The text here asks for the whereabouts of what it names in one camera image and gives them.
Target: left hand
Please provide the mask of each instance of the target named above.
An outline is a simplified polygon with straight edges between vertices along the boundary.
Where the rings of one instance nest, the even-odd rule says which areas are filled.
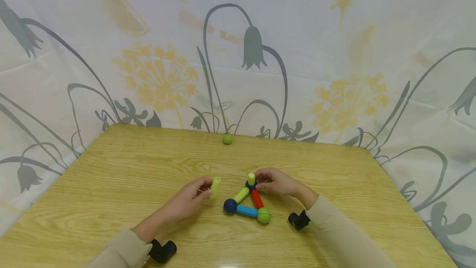
[[[189,217],[212,194],[210,190],[212,183],[213,180],[208,177],[192,181],[182,187],[160,210],[166,213],[172,221]]]

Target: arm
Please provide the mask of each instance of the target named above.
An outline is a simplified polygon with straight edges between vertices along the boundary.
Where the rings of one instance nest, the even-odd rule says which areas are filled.
[[[326,197],[317,195],[309,187],[298,192],[296,197],[305,206],[306,215],[319,240],[335,251],[345,267],[395,267],[377,243]]]
[[[169,202],[131,230],[113,239],[88,268],[140,268],[147,260],[152,240],[169,222],[186,218],[211,195],[213,180],[202,177],[184,186]]]
[[[255,175],[261,178],[257,189],[301,201],[317,237],[336,252],[345,267],[395,267],[382,249],[324,196],[277,169],[258,170]]]

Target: dark blue ball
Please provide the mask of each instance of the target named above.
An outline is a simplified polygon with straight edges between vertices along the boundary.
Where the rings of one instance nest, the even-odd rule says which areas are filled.
[[[237,202],[234,199],[227,199],[225,203],[223,203],[223,210],[226,213],[235,213],[237,211]]]

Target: light green ball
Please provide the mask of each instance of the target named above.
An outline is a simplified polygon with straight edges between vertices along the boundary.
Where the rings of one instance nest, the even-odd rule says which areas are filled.
[[[269,224],[271,220],[271,212],[267,208],[258,209],[258,221],[262,224]]]
[[[230,145],[232,142],[233,142],[233,137],[231,136],[231,134],[224,134],[223,135],[223,143],[224,144]]]

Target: toy triangle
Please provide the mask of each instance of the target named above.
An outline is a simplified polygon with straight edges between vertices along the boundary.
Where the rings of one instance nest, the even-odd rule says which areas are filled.
[[[256,184],[255,175],[253,173],[248,174],[248,180],[245,183],[245,187],[240,190],[235,198],[227,199],[225,203],[223,203],[223,210],[229,214],[238,212],[242,215],[257,218],[257,220],[264,225],[269,224],[269,221],[271,220],[271,212],[263,205],[263,201],[261,201],[259,193],[256,190]],[[251,194],[251,199],[253,199],[256,208],[240,205],[241,201],[243,201],[249,194]]]

